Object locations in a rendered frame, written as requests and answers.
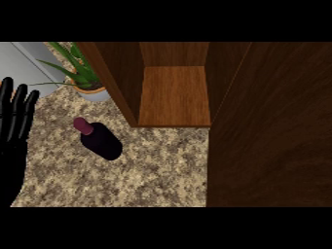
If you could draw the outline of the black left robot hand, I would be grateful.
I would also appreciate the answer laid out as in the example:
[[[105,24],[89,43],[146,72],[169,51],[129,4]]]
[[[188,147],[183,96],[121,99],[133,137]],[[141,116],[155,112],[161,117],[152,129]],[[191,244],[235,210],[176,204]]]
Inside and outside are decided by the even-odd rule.
[[[14,89],[14,79],[0,85],[0,208],[9,207],[20,195],[27,170],[28,134],[39,91],[28,85]]]

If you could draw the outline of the dark wooden cabinet door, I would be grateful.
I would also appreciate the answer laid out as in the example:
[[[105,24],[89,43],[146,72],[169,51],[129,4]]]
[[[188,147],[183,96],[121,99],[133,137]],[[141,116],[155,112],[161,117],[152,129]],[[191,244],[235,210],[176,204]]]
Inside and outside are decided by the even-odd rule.
[[[253,43],[208,133],[210,206],[332,206],[332,42]]]

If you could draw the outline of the wooden cabinet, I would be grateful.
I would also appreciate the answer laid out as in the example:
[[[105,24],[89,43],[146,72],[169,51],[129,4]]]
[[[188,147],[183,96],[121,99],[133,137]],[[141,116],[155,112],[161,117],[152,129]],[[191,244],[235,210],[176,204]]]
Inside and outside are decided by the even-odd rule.
[[[210,127],[248,42],[80,42],[133,127]]]

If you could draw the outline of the green potted plant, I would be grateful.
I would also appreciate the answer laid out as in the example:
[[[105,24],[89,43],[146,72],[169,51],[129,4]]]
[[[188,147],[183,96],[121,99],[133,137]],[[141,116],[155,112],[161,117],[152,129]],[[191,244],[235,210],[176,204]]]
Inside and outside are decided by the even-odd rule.
[[[70,83],[62,82],[62,85],[71,86],[79,95],[84,100],[98,102],[107,101],[111,96],[108,90],[99,80],[99,77],[90,67],[90,64],[86,60],[83,52],[79,48],[77,43],[73,43],[71,47],[67,49],[59,45],[58,42],[49,42],[51,47],[56,50],[56,52],[64,56],[71,63],[74,70],[70,71],[62,66],[40,60],[45,65],[51,66],[56,70],[59,70],[64,75],[71,79]]]

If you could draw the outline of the dark wine bottle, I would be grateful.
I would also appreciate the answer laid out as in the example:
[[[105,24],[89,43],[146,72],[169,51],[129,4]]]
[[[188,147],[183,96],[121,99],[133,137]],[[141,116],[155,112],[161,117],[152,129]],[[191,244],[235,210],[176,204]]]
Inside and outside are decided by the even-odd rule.
[[[123,143],[102,123],[89,123],[83,117],[74,118],[74,128],[82,133],[83,145],[107,160],[123,154]]]

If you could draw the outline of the grey appliance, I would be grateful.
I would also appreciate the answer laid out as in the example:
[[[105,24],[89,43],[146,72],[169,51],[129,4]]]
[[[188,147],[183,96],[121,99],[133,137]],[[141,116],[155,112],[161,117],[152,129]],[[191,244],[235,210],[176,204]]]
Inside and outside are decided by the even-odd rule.
[[[45,97],[59,88],[65,74],[42,61],[62,65],[42,42],[0,42],[0,80],[12,77],[14,88],[27,84],[28,91],[37,89]]]

